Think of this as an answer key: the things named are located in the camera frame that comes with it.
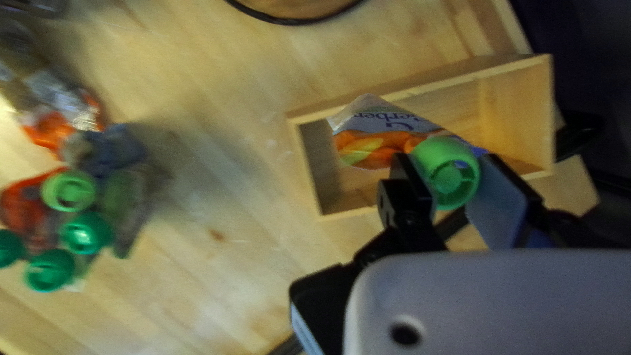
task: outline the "orange pouch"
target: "orange pouch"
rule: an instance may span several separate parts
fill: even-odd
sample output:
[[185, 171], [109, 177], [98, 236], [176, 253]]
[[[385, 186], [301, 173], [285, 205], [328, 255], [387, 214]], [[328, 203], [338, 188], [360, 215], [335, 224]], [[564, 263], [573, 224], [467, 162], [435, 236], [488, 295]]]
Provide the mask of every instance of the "orange pouch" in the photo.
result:
[[48, 217], [56, 211], [42, 201], [40, 187], [49, 176], [67, 169], [60, 167], [12, 184], [0, 196], [0, 219], [10, 231], [25, 239], [32, 255], [54, 247], [54, 241], [50, 241], [49, 232], [44, 229]]
[[430, 136], [451, 135], [371, 93], [357, 97], [328, 121], [340, 159], [368, 170], [390, 167], [393, 153], [410, 153]]
[[64, 116], [57, 111], [42, 115], [34, 125], [24, 124], [24, 132], [37, 145], [50, 149], [58, 160], [62, 160], [61, 148], [70, 135], [76, 132]]

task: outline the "black cable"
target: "black cable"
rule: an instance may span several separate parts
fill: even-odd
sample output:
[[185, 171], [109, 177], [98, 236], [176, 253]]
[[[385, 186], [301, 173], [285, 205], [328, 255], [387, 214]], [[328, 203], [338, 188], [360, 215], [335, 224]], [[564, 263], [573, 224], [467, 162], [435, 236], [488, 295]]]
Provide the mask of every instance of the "black cable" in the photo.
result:
[[316, 18], [280, 18], [280, 17], [275, 17], [272, 15], [268, 15], [266, 13], [262, 13], [258, 10], [252, 9], [246, 5], [243, 5], [242, 3], [238, 2], [237, 0], [226, 0], [226, 2], [230, 5], [232, 5], [235, 9], [243, 12], [244, 14], [254, 17], [257, 20], [261, 20], [261, 21], [265, 21], [265, 22], [269, 22], [269, 23], [273, 23], [275, 25], [283, 25], [283, 26], [301, 26], [301, 25], [311, 25], [312, 23], [317, 23], [317, 22], [322, 22], [324, 20], [328, 20], [332, 17], [338, 16], [352, 8], [354, 8], [355, 6], [359, 5], [360, 3], [364, 2], [365, 0], [354, 0], [353, 2], [347, 4], [346, 6], [344, 6], [343, 8], [337, 10], [337, 12], [332, 13], [330, 15], [326, 15], [326, 16], [322, 16], [322, 17], [316, 17]]

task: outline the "white pouch label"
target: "white pouch label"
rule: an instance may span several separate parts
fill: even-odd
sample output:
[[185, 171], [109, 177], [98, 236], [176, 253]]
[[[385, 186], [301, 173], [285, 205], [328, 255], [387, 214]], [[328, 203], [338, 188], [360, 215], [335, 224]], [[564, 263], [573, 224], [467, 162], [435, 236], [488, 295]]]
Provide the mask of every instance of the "white pouch label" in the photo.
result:
[[76, 93], [70, 90], [56, 92], [54, 94], [53, 106], [75, 128], [84, 131], [93, 130], [93, 115], [90, 106], [85, 103]]
[[339, 114], [327, 120], [334, 135], [346, 129], [357, 129], [366, 133], [389, 131], [431, 133], [441, 129], [439, 125], [396, 107], [371, 93], [357, 97]]
[[66, 90], [66, 85], [47, 70], [40, 70], [23, 81], [36, 98], [53, 107], [55, 106], [56, 93]]

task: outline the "wooden box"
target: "wooden box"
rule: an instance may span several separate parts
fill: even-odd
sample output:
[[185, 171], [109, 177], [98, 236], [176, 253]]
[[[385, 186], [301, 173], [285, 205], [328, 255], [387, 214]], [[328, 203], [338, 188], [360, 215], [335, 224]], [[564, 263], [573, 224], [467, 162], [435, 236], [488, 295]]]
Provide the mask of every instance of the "wooden box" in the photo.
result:
[[550, 66], [547, 54], [474, 57], [288, 112], [317, 214], [338, 218], [373, 212], [377, 182], [388, 177], [388, 169], [344, 165], [326, 121], [364, 93], [499, 154], [524, 179], [551, 174]]

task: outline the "wooden surface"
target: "wooden surface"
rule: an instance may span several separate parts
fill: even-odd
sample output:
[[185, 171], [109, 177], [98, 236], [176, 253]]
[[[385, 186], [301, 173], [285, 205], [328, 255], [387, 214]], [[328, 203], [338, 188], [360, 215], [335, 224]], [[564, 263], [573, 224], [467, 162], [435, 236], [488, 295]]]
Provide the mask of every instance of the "wooden surface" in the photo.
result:
[[[23, 265], [0, 271], [8, 355], [264, 354], [290, 333], [289, 283], [349, 260], [380, 229], [375, 215], [312, 218], [284, 112], [528, 51], [505, 0], [369, 0], [299, 28], [222, 0], [74, 0], [65, 20], [29, 24], [113, 121], [137, 124], [174, 180], [133, 257], [104, 253], [83, 292], [32, 292]], [[0, 184], [55, 166], [0, 120]], [[552, 183], [588, 191], [570, 170], [579, 178]]]
[[377, 183], [387, 177], [387, 169], [342, 163], [327, 122], [362, 93], [378, 95], [499, 154], [524, 179], [533, 179], [550, 175], [554, 162], [551, 86], [547, 54], [480, 56], [288, 112], [314, 213], [334, 219], [375, 212]]

